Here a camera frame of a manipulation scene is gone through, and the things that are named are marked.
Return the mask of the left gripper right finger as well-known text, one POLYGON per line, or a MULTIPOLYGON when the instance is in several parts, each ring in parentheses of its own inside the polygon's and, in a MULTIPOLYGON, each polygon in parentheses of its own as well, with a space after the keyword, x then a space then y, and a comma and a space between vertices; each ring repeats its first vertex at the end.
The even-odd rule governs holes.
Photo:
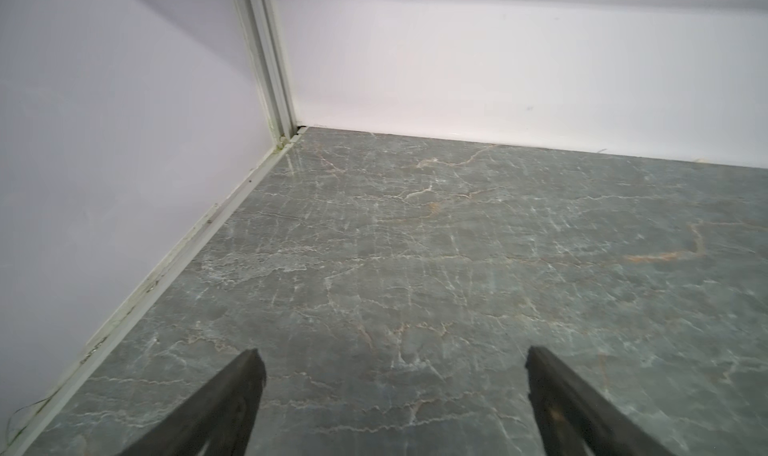
POLYGON ((529 348, 529 401, 547 455, 669 455, 565 362, 529 348))

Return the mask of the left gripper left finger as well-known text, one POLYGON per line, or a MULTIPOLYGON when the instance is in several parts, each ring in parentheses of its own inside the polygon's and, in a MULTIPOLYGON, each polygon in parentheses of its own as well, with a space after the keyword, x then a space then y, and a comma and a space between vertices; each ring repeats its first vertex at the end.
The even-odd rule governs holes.
POLYGON ((242 352, 123 455, 243 455, 267 383, 256 349, 242 352))

